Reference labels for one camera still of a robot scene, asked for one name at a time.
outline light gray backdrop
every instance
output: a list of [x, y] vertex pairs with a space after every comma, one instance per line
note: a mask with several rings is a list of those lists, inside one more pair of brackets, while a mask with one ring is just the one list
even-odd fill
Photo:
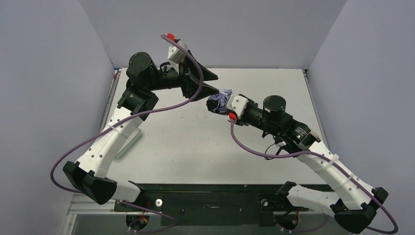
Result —
[[212, 68], [308, 68], [346, 0], [80, 0], [116, 67], [171, 32]]
[[60, 234], [72, 193], [49, 171], [97, 133], [113, 74], [78, 0], [1, 1], [0, 234]]
[[[411, 0], [348, 0], [308, 71], [330, 147], [390, 193], [402, 235], [414, 234], [414, 11]], [[373, 226], [392, 228], [381, 211]]]

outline white table surface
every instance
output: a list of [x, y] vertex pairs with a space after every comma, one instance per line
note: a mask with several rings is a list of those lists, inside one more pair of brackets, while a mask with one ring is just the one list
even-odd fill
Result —
[[[320, 136], [320, 128], [302, 70], [210, 69], [219, 80], [207, 82], [216, 88], [232, 89], [262, 107], [265, 97], [277, 94], [287, 101], [286, 111], [306, 123]], [[121, 71], [110, 114], [125, 90], [126, 69]], [[155, 108], [184, 101], [180, 89], [155, 92]], [[206, 99], [181, 108], [150, 114], [140, 126], [141, 138], [119, 160], [107, 177], [118, 182], [170, 184], [325, 184], [296, 159], [265, 159], [234, 143], [226, 116], [207, 111]], [[252, 126], [236, 126], [235, 134], [246, 146], [264, 152], [272, 137], [261, 138]], [[275, 153], [271, 147], [268, 153]]]

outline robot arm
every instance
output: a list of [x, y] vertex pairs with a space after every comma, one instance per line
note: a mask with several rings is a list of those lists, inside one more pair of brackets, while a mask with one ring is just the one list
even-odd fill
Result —
[[[230, 94], [226, 100], [225, 115], [229, 114], [237, 125], [252, 125], [261, 129], [262, 137], [271, 134], [280, 147], [278, 153], [281, 150], [290, 154], [311, 151], [324, 157], [322, 159], [311, 154], [296, 156], [317, 173], [334, 192], [321, 192], [294, 182], [286, 182], [277, 192], [278, 196], [288, 201], [293, 208], [309, 208], [332, 216], [343, 228], [355, 234], [360, 233], [372, 222], [379, 207], [352, 180], [357, 181], [381, 203], [384, 203], [388, 193], [383, 188], [373, 188], [366, 184], [346, 168], [340, 162], [339, 156], [332, 154], [313, 130], [285, 112], [284, 98], [277, 95], [269, 96], [265, 98], [262, 109], [241, 94]], [[218, 99], [210, 98], [207, 101], [208, 109], [219, 113], [218, 102]], [[349, 177], [336, 166], [343, 169]]]
[[[172, 35], [169, 37], [181, 47], [187, 48], [181, 40], [175, 40]], [[200, 81], [194, 76], [198, 73], [191, 60], [174, 46], [169, 48], [168, 60], [173, 68], [157, 69], [145, 52], [136, 53], [130, 58], [126, 71], [129, 77], [126, 90], [103, 131], [106, 133], [97, 138], [75, 162], [66, 162], [64, 166], [64, 173], [72, 185], [100, 205], [110, 199], [134, 202], [140, 193], [140, 189], [134, 184], [116, 182], [106, 176], [118, 151], [131, 133], [147, 119], [148, 114], [125, 121], [121, 125], [119, 122], [131, 115], [153, 110], [159, 99], [152, 91], [180, 87], [183, 96], [190, 98], [198, 90]], [[205, 67], [200, 64], [199, 66], [205, 81], [218, 79]], [[217, 89], [203, 83], [201, 92], [193, 101], [218, 92]]]

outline cylindrical motor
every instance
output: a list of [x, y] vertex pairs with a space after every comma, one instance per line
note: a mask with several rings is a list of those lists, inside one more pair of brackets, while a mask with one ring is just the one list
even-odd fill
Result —
[[279, 95], [270, 95], [264, 99], [263, 116], [268, 121], [279, 121], [285, 116], [285, 99]]
[[126, 73], [134, 86], [147, 87], [151, 78], [157, 76], [157, 67], [150, 55], [138, 52], [131, 56]]

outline crumpled fabric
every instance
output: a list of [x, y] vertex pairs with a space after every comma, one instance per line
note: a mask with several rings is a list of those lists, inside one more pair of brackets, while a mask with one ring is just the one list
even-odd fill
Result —
[[214, 108], [212, 111], [217, 114], [226, 115], [228, 110], [226, 108], [226, 103], [228, 102], [228, 99], [231, 96], [231, 94], [231, 89], [219, 89], [218, 94], [211, 95], [207, 100], [217, 101], [217, 107]]

